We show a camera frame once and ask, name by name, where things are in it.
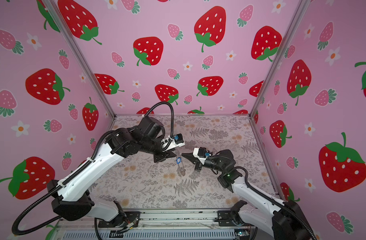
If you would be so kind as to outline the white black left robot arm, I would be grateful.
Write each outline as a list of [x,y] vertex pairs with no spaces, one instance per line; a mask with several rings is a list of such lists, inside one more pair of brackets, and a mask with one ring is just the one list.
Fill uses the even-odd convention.
[[[155,163],[159,163],[167,158],[174,158],[175,148],[184,144],[182,134],[171,133],[166,136],[163,124],[148,113],[143,115],[137,126],[104,133],[91,157],[67,177],[59,181],[52,180],[47,186],[48,193],[18,216],[13,223],[12,233],[18,236],[26,235],[60,218],[76,221],[85,216],[104,221],[110,227],[126,224],[128,218],[119,202],[94,200],[89,191],[90,186],[128,156],[138,152],[148,153],[154,156]],[[52,209],[57,216],[31,229],[20,230],[19,224],[23,218],[49,197],[54,198]]]

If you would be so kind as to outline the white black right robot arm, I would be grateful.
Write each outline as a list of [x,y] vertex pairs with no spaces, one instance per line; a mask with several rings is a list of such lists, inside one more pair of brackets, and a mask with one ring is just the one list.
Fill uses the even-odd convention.
[[218,173],[218,182],[225,189],[247,200],[253,207],[244,209],[238,204],[236,224],[251,224],[276,240],[314,240],[316,238],[300,206],[294,201],[278,199],[249,182],[246,168],[236,165],[230,150],[216,154],[205,148],[195,148],[182,157],[195,165],[196,171],[208,168]]

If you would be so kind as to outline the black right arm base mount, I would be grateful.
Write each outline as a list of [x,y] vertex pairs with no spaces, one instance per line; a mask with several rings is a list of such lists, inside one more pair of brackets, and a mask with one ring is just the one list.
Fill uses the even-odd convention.
[[239,215],[240,209],[247,204],[246,201],[240,200],[229,210],[217,211],[214,222],[219,223],[221,227],[251,227],[252,225],[245,223]]

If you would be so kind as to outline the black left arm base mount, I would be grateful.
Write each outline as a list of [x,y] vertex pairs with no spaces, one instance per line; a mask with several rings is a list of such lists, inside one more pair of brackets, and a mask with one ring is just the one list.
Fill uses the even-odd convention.
[[122,228],[117,231],[117,234],[122,234],[129,231],[132,228],[136,228],[139,224],[141,212],[125,212],[119,202],[113,201],[118,209],[118,215],[111,221],[107,222],[95,218],[94,228],[97,232],[99,228]]

